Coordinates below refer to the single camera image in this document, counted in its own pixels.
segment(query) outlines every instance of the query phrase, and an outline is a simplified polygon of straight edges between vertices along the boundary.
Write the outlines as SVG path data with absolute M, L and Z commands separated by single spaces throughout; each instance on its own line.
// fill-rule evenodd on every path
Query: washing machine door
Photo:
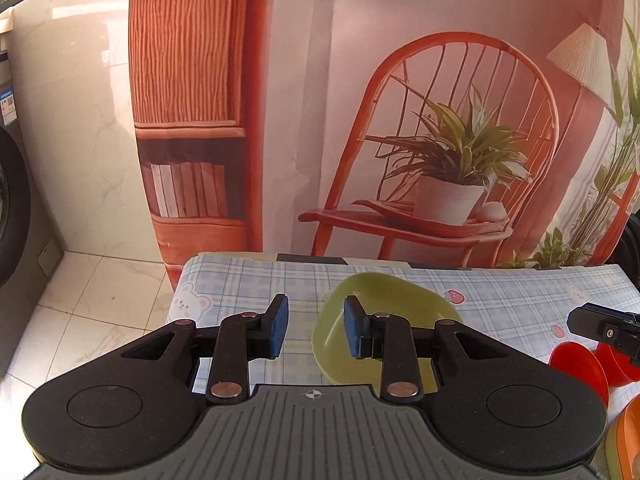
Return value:
M 14 139 L 0 128 L 0 286 L 14 273 L 29 234 L 29 175 Z

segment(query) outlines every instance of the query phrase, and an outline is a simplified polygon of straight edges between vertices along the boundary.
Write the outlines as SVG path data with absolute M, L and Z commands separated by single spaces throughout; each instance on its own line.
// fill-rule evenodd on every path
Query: screw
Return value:
M 221 399 L 231 399 L 242 393 L 242 386 L 238 383 L 223 382 L 216 383 L 211 387 L 211 395 L 220 397 Z
M 413 383 L 405 383 L 404 381 L 399 381 L 397 383 L 391 383 L 386 387 L 389 395 L 394 397 L 413 397 L 418 393 L 418 386 Z

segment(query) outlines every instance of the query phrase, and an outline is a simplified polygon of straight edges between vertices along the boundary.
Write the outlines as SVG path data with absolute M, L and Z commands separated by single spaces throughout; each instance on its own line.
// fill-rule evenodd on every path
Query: wall mural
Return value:
M 200 251 L 603 263 L 638 198 L 640 0 L 130 0 L 138 153 Z

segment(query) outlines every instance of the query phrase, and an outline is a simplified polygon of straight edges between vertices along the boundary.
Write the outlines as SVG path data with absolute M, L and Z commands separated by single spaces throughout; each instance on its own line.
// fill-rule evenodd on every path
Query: red bowl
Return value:
M 600 362 L 584 346 L 573 341 L 560 343 L 551 352 L 549 366 L 588 384 L 600 396 L 605 407 L 609 406 L 607 376 Z
M 598 343 L 596 357 L 604 370 L 609 386 L 626 386 L 640 381 L 640 367 L 629 363 L 629 357 L 616 352 L 611 346 Z

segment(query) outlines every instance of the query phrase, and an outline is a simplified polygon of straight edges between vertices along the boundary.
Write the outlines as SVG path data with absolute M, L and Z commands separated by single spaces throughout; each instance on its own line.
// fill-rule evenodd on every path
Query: red chair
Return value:
M 465 237 L 447 236 L 440 230 L 433 235 L 407 225 L 399 226 L 375 211 L 349 210 L 348 204 L 363 202 L 358 199 L 406 205 L 415 185 L 415 180 L 411 181 L 406 174 L 390 175 L 392 164 L 388 159 L 384 162 L 361 153 L 367 143 L 373 142 L 365 137 L 391 133 L 396 137 L 415 137 L 417 114 L 427 111 L 427 99 L 448 104 L 466 117 L 471 85 L 480 92 L 485 107 L 495 110 L 497 123 L 509 125 L 526 138 L 522 151 L 527 155 L 525 167 L 532 180 L 514 180 L 509 187 L 493 185 L 482 197 L 483 201 L 504 206 L 509 220 L 502 230 Z M 394 131 L 389 133 L 392 123 Z M 388 259 L 395 240 L 402 239 L 427 246 L 460 248 L 456 264 L 466 266 L 474 247 L 491 243 L 482 265 L 493 267 L 501 242 L 513 233 L 513 220 L 549 168 L 558 143 L 558 124 L 556 102 L 542 72 L 504 41 L 474 32 L 440 32 L 402 46 L 380 64 L 367 85 L 324 208 L 310 210 L 298 218 L 301 222 L 319 223 L 312 255 L 324 255 L 333 229 L 341 228 L 382 237 L 380 259 Z M 342 198 L 345 186 L 363 157 L 366 157 L 364 173 L 371 173 L 379 165 L 382 179 L 365 190 L 360 176 L 350 190 L 352 200 L 345 201 Z

